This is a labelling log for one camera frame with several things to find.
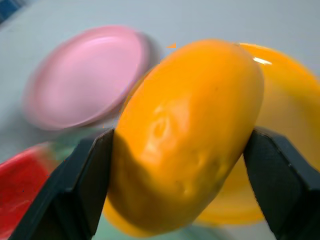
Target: white table surface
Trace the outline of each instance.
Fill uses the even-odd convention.
[[[203,38],[255,43],[282,51],[319,75],[319,9],[318,0],[38,0],[0,25],[0,152],[11,156],[55,136],[23,120],[21,95],[39,62],[86,29],[129,25],[151,37],[162,56],[172,51],[168,45],[179,48]],[[229,240],[275,239],[264,222],[212,231]]]

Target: yellow mango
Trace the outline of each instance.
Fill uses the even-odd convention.
[[[241,43],[264,75],[264,99],[256,122],[285,135],[320,171],[320,83],[303,65],[273,49]],[[247,176],[243,157],[221,191],[196,222],[252,224],[264,219]]]
[[[236,44],[188,44],[157,65],[115,129],[103,213],[147,237],[192,223],[241,156],[263,101],[264,79]]]

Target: pink plate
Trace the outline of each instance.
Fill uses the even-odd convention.
[[[35,71],[24,98],[27,118],[43,129],[91,123],[119,105],[147,67],[144,38],[125,26],[80,34]]]

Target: yellow plate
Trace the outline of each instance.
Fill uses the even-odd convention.
[[[317,78],[280,52],[253,44],[240,45],[260,64],[265,78],[264,100],[256,125],[284,134],[320,171],[320,85]],[[263,215],[241,157],[221,192],[196,222],[250,224],[261,220]]]

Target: orange fruit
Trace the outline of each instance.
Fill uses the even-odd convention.
[[[192,223],[241,156],[263,93],[261,69],[235,44],[201,40],[165,58],[118,120],[109,222],[135,237]]]

